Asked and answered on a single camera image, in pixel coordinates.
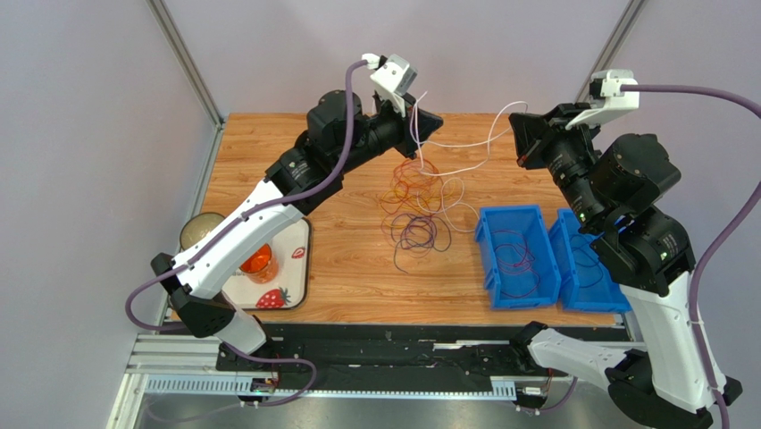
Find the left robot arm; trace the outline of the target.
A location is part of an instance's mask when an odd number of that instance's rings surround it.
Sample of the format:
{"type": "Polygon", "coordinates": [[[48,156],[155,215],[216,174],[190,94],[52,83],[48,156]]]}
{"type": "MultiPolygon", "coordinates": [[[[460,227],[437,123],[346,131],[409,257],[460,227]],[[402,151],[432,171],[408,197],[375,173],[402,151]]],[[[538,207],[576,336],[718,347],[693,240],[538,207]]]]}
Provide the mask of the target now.
{"type": "Polygon", "coordinates": [[[342,190],[347,173],[390,149],[415,158],[418,143],[444,124],[425,110],[412,117],[415,99],[409,94],[400,112],[379,95],[373,98],[378,111],[368,115],[354,93],[324,94],[307,113],[294,146],[231,215],[191,248],[152,259],[171,308],[194,337],[213,336],[247,354],[260,349],[267,342],[260,321],[225,295],[225,282],[278,233],[342,190]]]}

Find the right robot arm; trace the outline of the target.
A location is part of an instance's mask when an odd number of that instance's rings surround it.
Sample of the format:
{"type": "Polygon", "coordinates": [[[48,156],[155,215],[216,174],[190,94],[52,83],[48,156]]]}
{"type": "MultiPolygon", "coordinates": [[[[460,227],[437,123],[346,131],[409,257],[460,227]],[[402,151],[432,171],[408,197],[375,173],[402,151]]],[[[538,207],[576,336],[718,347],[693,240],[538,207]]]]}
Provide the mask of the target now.
{"type": "Polygon", "coordinates": [[[656,202],[681,178],[653,134],[623,134],[593,147],[598,127],[581,122],[585,103],[546,114],[513,113],[517,163],[547,169],[592,250],[637,317],[644,349],[606,349],[539,322],[511,343],[528,370],[547,368],[606,391],[632,421],[649,428],[708,428],[709,409],[742,392],[723,375],[689,297],[696,258],[686,229],[656,202]]]}

